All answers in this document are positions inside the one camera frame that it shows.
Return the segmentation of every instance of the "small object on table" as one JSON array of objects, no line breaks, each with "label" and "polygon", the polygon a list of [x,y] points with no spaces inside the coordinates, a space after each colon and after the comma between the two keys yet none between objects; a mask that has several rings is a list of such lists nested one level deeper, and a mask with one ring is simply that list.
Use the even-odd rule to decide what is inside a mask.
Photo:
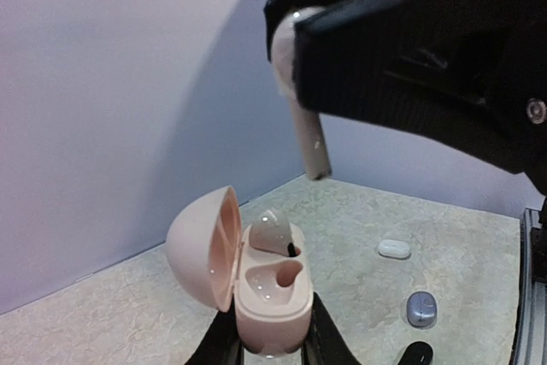
[{"label": "small object on table", "polygon": [[396,239],[384,239],[378,244],[378,253],[387,258],[404,260],[410,256],[410,245]]},{"label": "small object on table", "polygon": [[437,302],[429,292],[418,291],[407,301],[409,324],[416,328],[431,326],[437,318]]},{"label": "small object on table", "polygon": [[433,361],[433,348],[425,342],[414,342],[404,352],[399,365],[430,365]]}]

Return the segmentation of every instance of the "white oval object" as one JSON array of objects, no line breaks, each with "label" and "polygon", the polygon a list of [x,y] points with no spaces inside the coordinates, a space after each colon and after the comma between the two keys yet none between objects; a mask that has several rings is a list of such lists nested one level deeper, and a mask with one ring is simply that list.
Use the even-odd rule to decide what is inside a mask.
[{"label": "white oval object", "polygon": [[378,252],[381,256],[404,260],[410,256],[410,245],[396,239],[384,239],[378,244]]}]

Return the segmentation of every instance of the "white earbud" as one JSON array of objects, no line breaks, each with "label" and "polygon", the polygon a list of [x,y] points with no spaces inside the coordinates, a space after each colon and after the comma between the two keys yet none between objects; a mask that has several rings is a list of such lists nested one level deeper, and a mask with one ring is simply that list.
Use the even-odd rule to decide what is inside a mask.
[{"label": "white earbud", "polygon": [[282,256],[296,256],[291,223],[277,209],[268,209],[250,225],[249,245],[255,250],[273,252]]}]

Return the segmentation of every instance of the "marble surface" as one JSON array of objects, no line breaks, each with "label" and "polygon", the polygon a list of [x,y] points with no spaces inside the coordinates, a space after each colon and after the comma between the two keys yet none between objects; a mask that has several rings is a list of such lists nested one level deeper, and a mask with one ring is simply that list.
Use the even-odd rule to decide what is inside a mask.
[{"label": "marble surface", "polygon": [[[519,223],[515,219],[304,177],[242,207],[244,223],[283,209],[306,236],[315,290],[363,364],[392,365],[415,340],[435,365],[509,363],[515,335]],[[412,245],[406,261],[375,250]],[[431,292],[438,322],[404,320],[413,292]],[[176,284],[160,246],[0,316],[2,364],[184,364],[215,312]],[[299,356],[246,364],[298,364]]]}]

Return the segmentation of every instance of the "white lid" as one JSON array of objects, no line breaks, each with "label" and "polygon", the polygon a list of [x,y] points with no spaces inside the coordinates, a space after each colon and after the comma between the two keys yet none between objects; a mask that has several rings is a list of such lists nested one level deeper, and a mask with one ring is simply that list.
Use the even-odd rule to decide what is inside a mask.
[{"label": "white lid", "polygon": [[166,252],[174,276],[196,300],[227,312],[236,277],[241,216],[231,186],[200,197],[175,218]]}]

